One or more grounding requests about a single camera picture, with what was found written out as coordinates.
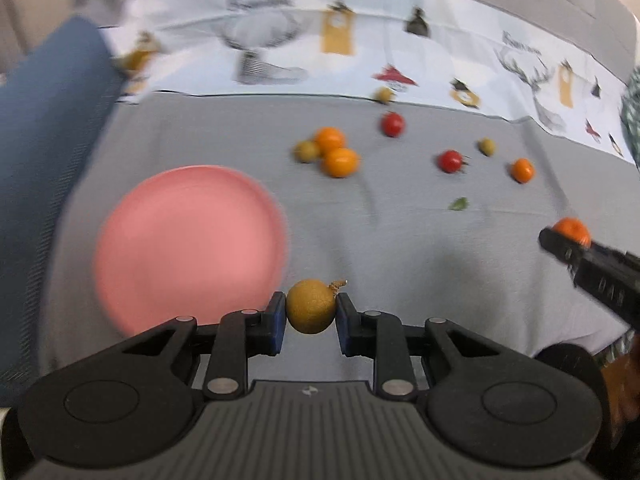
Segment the yellow-green round fruit with stem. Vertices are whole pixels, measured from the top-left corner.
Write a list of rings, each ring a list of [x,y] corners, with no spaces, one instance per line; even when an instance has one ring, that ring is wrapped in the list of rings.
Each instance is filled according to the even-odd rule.
[[[336,296],[346,285],[345,280],[326,284],[313,278],[297,282],[286,296],[288,322],[302,334],[323,332],[333,323]]]

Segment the yellow-green fruit beside mandarins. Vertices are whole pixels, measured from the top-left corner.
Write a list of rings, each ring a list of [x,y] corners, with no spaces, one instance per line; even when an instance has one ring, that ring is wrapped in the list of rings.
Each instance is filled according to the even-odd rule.
[[[301,164],[311,164],[321,156],[321,151],[316,142],[305,140],[294,146],[293,156]]]

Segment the orange mandarin cluster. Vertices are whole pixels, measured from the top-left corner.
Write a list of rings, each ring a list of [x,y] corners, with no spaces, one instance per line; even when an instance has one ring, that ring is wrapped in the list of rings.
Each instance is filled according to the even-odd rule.
[[[314,143],[317,144],[321,156],[347,145],[344,132],[335,127],[320,128],[314,134]]]
[[[360,156],[350,148],[336,148],[322,157],[321,169],[329,177],[343,179],[358,171]]]

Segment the grey sofa cover cloth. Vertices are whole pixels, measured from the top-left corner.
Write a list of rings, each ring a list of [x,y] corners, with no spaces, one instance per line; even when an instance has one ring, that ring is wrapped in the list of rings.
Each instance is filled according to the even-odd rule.
[[[166,169],[223,164],[273,192],[288,216],[285,284],[344,278],[360,308],[407,323],[443,316],[512,349],[535,354],[558,342],[598,352],[626,325],[574,289],[538,246],[539,230],[578,214],[601,242],[639,247],[639,178],[611,156],[554,140],[531,120],[408,108],[409,136],[387,141],[373,108],[346,99],[190,98],[160,93],[111,114],[58,219],[41,309],[43,373],[116,344],[122,333],[96,299],[91,259],[108,211],[136,184]],[[301,164],[294,146],[323,127],[344,132],[357,172],[327,176],[320,156]],[[477,148],[496,142],[494,156]],[[437,166],[444,151],[468,164]],[[510,167],[528,159],[526,184]],[[459,197],[469,207],[449,210]]]

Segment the white printed cloth strip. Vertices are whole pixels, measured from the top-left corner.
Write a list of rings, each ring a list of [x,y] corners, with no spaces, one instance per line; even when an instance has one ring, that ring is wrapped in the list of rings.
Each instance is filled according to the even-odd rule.
[[[129,102],[292,94],[466,110],[631,160],[623,81],[594,55],[474,0],[126,0],[103,36],[151,50]]]

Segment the yellow-green fruit near strip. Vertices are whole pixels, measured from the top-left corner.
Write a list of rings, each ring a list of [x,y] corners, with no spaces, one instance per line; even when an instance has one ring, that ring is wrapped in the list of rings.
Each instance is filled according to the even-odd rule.
[[[391,88],[381,87],[374,92],[373,99],[375,100],[375,102],[388,105],[391,102],[395,101],[396,93]]]

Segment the small green leaf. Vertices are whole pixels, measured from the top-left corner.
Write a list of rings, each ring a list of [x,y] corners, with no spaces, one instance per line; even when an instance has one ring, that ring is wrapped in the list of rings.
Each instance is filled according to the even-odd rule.
[[[459,197],[454,200],[448,207],[449,210],[462,211],[469,207],[469,201],[466,197]]]

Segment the yellow-green fruit right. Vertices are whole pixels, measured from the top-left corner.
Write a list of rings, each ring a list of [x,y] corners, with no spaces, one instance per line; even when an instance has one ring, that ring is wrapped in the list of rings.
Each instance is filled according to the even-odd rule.
[[[477,148],[483,155],[487,157],[494,156],[495,152],[497,151],[496,142],[489,138],[480,139],[477,142]]]

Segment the green patterned cushion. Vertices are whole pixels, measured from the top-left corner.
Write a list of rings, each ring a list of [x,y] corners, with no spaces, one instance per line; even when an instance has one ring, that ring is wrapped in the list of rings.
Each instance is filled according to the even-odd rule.
[[[636,167],[640,166],[640,66],[632,71],[622,96],[620,121],[623,133]]]

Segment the small orange mandarin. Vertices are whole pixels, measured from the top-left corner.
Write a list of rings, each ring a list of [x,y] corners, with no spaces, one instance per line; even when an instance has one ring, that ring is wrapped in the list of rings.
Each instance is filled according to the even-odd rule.
[[[510,175],[519,184],[528,183],[535,177],[535,174],[534,165],[526,158],[519,158],[511,164]]]

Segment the red cherry tomato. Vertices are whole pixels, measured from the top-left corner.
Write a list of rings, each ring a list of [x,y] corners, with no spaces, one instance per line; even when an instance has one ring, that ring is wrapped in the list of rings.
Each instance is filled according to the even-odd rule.
[[[405,119],[396,112],[388,112],[381,119],[381,131],[390,138],[398,138],[406,128]]]
[[[455,150],[444,151],[437,157],[437,166],[445,174],[457,174],[463,171],[467,164],[466,158]]]

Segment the pink round plate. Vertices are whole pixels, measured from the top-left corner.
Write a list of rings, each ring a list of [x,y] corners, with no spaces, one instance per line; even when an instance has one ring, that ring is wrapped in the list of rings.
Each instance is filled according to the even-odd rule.
[[[144,180],[101,226],[96,296],[125,335],[175,318],[216,323],[260,310],[288,263],[288,224],[259,182],[221,166],[189,166]]]

